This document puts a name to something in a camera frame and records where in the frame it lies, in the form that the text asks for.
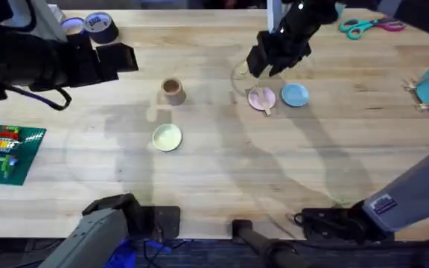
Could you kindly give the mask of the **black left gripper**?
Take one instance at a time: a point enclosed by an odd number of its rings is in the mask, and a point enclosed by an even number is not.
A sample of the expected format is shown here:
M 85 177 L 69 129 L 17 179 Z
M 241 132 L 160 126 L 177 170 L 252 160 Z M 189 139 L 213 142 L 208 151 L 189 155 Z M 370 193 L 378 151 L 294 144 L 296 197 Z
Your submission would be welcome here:
M 81 87 L 118 80 L 118 72 L 138 71 L 135 51 L 118 42 L 92 46 L 86 33 L 67 36 L 68 41 L 55 47 L 49 62 L 51 74 L 45 74 L 31 84 L 33 92 L 63 87 Z

